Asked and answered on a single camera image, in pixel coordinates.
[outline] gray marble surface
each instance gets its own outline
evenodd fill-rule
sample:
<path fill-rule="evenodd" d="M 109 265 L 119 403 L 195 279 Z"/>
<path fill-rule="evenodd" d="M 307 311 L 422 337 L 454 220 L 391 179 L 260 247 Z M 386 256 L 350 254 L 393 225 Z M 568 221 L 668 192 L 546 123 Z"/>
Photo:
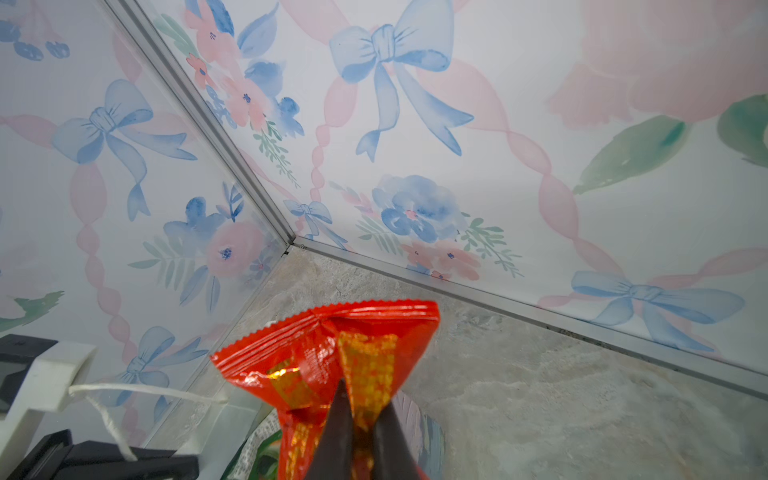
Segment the gray marble surface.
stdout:
<path fill-rule="evenodd" d="M 768 402 L 293 248 L 224 345 L 327 303 L 435 300 L 403 390 L 445 431 L 445 479 L 768 478 Z M 223 380 L 206 368 L 192 390 Z M 175 448 L 182 405 L 151 445 Z"/>

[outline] red and gold packet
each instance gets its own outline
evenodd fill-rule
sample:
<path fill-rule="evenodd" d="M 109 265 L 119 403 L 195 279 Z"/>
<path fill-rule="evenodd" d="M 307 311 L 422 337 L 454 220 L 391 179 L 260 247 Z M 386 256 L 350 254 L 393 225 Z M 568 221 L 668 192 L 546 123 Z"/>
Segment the red and gold packet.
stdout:
<path fill-rule="evenodd" d="M 376 301 L 307 310 L 211 356 L 224 378 L 278 411 L 278 478 L 302 480 L 341 379 L 356 426 L 353 477 L 369 477 L 370 432 L 437 330 L 434 302 Z"/>

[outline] blue bow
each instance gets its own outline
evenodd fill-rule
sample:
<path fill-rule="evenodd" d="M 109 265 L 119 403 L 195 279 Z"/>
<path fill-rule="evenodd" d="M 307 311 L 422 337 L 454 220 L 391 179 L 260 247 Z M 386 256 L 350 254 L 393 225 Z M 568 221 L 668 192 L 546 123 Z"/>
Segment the blue bow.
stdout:
<path fill-rule="evenodd" d="M 373 85 L 379 102 L 379 128 L 363 135 L 356 154 L 366 152 L 373 161 L 379 135 L 397 124 L 400 115 L 397 90 L 382 66 L 388 61 L 394 62 L 400 86 L 429 131 L 453 153 L 462 154 L 448 128 L 467 124 L 475 117 L 449 107 L 428 93 L 404 66 L 444 71 L 451 64 L 452 0 L 413 0 L 396 26 L 384 25 L 373 35 L 362 27 L 345 28 L 331 38 L 329 46 L 336 70 L 347 83 L 358 83 L 376 68 Z"/>
<path fill-rule="evenodd" d="M 571 286 L 576 293 L 618 298 L 612 300 L 592 323 L 605 326 L 628 322 L 634 315 L 632 300 L 644 303 L 642 317 L 650 337 L 657 343 L 675 348 L 713 350 L 670 324 L 658 310 L 672 312 L 696 323 L 717 323 L 744 307 L 740 296 L 708 288 L 665 290 L 658 286 L 634 285 L 619 275 L 598 272 L 576 272 Z"/>
<path fill-rule="evenodd" d="M 112 153 L 123 162 L 136 180 L 136 186 L 128 194 L 128 218 L 133 221 L 136 213 L 149 215 L 149 207 L 141 191 L 141 181 L 147 176 L 144 157 L 129 143 L 115 137 L 112 132 L 119 130 L 125 137 L 139 145 L 167 157 L 183 160 L 197 160 L 191 153 L 178 148 L 187 139 L 187 134 L 151 135 L 125 128 L 128 125 L 149 121 L 152 108 L 139 90 L 127 80 L 115 80 L 104 96 L 104 107 L 93 111 L 86 118 L 72 118 L 56 129 L 53 146 L 70 160 L 78 164 L 95 161 L 107 141 Z"/>
<path fill-rule="evenodd" d="M 340 249 L 346 250 L 346 247 L 344 246 L 346 240 L 335 234 L 333 230 L 318 222 L 318 220 L 327 224 L 331 224 L 333 222 L 331 220 L 331 213 L 328 211 L 328 207 L 321 204 L 320 202 L 312 202 L 311 204 L 306 205 L 299 204 L 293 200 L 283 200 L 283 203 L 286 205 L 286 207 L 288 207 L 290 213 L 296 215 L 297 217 L 306 218 L 306 224 L 310 226 L 310 232 L 312 232 L 310 235 L 307 235 L 306 238 L 314 240 L 315 236 L 320 235 L 320 231 L 322 231 L 325 233 L 325 235 L 330 237 L 330 239 L 333 240 Z"/>
<path fill-rule="evenodd" d="M 168 365 L 177 365 L 179 363 L 189 362 L 208 353 L 207 350 L 195 350 L 197 346 L 200 345 L 200 337 L 197 337 L 192 343 L 173 355 L 158 359 L 157 356 L 167 350 L 169 346 L 173 345 L 174 341 L 176 341 L 176 337 L 161 326 L 153 326 L 147 330 L 139 342 L 138 354 L 130 363 L 128 363 L 128 368 L 125 370 L 125 373 L 119 375 L 117 381 L 129 385 L 140 382 L 145 385 L 168 387 L 168 385 L 170 385 L 168 375 L 158 370 L 145 372 L 144 369 L 148 366 L 157 368 Z M 131 393 L 133 392 L 127 390 L 107 390 L 101 394 L 101 401 L 106 406 L 120 406 L 128 400 Z M 163 396 L 157 400 L 157 404 L 154 408 L 156 420 L 158 413 L 161 414 L 167 405 L 168 402 Z"/>

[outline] floral wallpaper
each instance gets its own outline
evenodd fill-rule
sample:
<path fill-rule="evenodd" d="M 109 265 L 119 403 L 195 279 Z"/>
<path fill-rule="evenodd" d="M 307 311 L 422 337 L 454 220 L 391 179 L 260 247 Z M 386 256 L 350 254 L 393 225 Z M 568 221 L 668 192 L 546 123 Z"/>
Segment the floral wallpaper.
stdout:
<path fill-rule="evenodd" d="M 95 345 L 90 381 L 183 388 L 282 241 L 98 5 L 3 0 L 0 41 L 0 331 Z M 173 401 L 102 400 L 132 445 Z M 65 428 L 110 441 L 85 402 L 38 438 Z"/>
<path fill-rule="evenodd" d="M 768 5 L 141 0 L 297 235 L 768 372 Z"/>

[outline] white cable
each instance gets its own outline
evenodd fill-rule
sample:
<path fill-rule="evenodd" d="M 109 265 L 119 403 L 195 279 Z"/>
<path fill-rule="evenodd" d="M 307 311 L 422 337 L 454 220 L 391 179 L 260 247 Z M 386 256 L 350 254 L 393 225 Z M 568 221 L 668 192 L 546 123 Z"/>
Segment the white cable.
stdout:
<path fill-rule="evenodd" d="M 94 390 L 128 390 L 131 392 L 151 393 L 155 395 L 167 395 L 167 396 L 176 397 L 178 399 L 185 399 L 185 400 L 191 400 L 193 402 L 209 403 L 209 404 L 210 403 L 226 403 L 228 400 L 228 398 L 224 395 L 206 397 L 201 395 L 195 395 L 194 393 L 185 392 L 183 390 L 165 389 L 160 386 L 138 385 L 138 384 L 128 385 L 125 383 L 88 383 L 88 384 L 73 385 L 69 387 L 69 395 L 76 396 L 78 392 L 92 392 Z M 120 453 L 123 455 L 123 458 L 125 458 L 126 462 L 136 462 L 138 458 L 131 451 L 131 447 L 129 446 L 128 441 L 123 436 L 123 432 L 121 432 L 120 427 L 118 427 L 118 424 L 116 424 L 112 419 L 112 417 L 109 416 L 109 411 L 107 410 L 107 407 L 104 406 L 104 404 L 102 404 L 101 402 L 99 402 L 95 397 L 87 393 L 85 394 L 85 399 L 88 400 L 96 410 L 98 410 L 99 414 L 101 414 L 101 421 L 104 422 L 104 427 L 107 429 L 107 432 L 109 432 L 109 434 L 112 435 L 115 445 L 118 446 L 118 449 L 120 450 Z"/>
<path fill-rule="evenodd" d="M 123 436 L 123 432 L 120 431 L 118 424 L 116 424 L 112 417 L 109 416 L 107 407 L 103 406 L 101 402 L 91 397 L 90 395 L 86 395 L 85 399 L 88 400 L 91 405 L 93 405 L 94 408 L 98 410 L 99 413 L 101 413 L 101 421 L 104 422 L 104 427 L 107 429 L 107 432 L 112 435 L 114 443 L 118 446 L 118 449 L 123 455 L 123 458 L 125 458 L 125 461 L 136 462 L 138 457 L 131 451 L 131 447 Z"/>

